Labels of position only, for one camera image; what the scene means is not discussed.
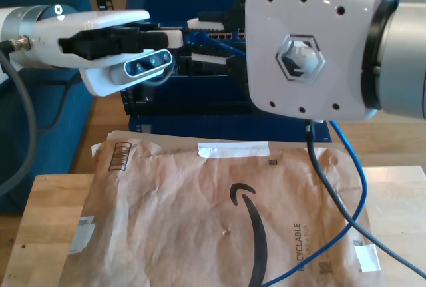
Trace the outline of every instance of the white label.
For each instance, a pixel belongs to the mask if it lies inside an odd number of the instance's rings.
[[[92,237],[92,233],[95,230],[95,224],[92,224],[92,221],[93,216],[80,218],[68,255],[81,252],[83,248],[87,246]]]
[[[374,244],[367,246],[355,246],[355,251],[363,272],[377,272],[380,270],[377,249]]]
[[[198,143],[198,154],[204,158],[269,156],[268,142]]]

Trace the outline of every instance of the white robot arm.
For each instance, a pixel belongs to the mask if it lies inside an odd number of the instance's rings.
[[[43,18],[51,9],[55,16]],[[174,63],[168,49],[183,46],[182,31],[141,30],[151,26],[144,25],[150,18],[147,11],[65,14],[70,9],[64,5],[0,9],[0,41],[27,40],[10,54],[17,70],[78,68],[89,92],[106,96],[163,74]]]

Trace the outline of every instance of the wooden table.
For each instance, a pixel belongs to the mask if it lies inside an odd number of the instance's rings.
[[[419,166],[365,168],[374,235],[426,270],[426,177]],[[91,174],[38,176],[2,286],[57,286],[85,202]],[[379,251],[388,286],[425,282]]]

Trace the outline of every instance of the qr code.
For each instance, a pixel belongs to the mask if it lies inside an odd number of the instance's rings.
[[[333,267],[331,267],[331,262],[319,262],[319,274],[333,274]]]

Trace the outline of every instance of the blue couch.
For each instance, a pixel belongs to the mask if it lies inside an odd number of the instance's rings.
[[[89,0],[0,0],[0,8],[61,3],[77,11],[91,9]],[[73,70],[25,69],[21,72],[34,103],[40,127],[54,118],[63,93],[63,86],[46,86],[37,82],[47,79],[68,79]],[[49,132],[39,133],[37,157],[21,184],[0,197],[0,212],[23,212],[34,178],[40,174],[66,174],[73,161],[91,106],[92,97],[82,83],[68,94],[58,125]],[[15,86],[9,80],[0,85],[0,183],[19,168],[28,145],[28,124]]]

